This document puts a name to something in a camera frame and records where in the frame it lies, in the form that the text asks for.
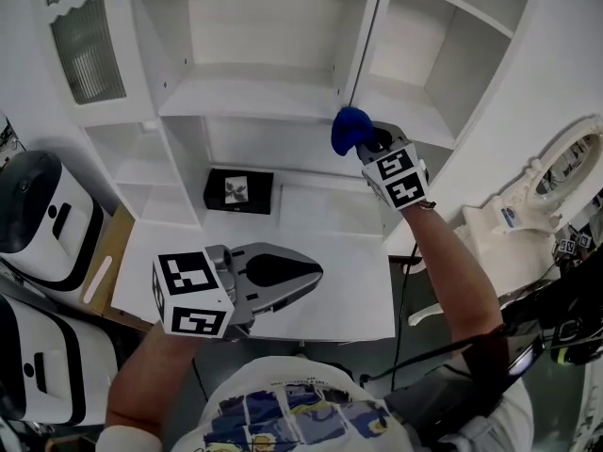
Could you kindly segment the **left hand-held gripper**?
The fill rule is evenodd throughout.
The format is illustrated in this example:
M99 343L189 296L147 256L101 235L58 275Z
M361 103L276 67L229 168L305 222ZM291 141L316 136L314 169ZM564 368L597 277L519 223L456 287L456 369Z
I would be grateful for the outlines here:
M265 242L157 255L153 296L164 332L210 339L247 337L255 318L277 313L318 286L322 266Z

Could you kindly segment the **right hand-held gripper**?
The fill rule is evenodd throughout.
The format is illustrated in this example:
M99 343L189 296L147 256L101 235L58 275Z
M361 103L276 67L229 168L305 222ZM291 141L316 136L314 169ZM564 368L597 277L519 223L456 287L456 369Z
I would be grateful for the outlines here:
M400 211L428 195L426 167L415 145L394 124L374 121L375 140L355 146L362 174L375 195Z

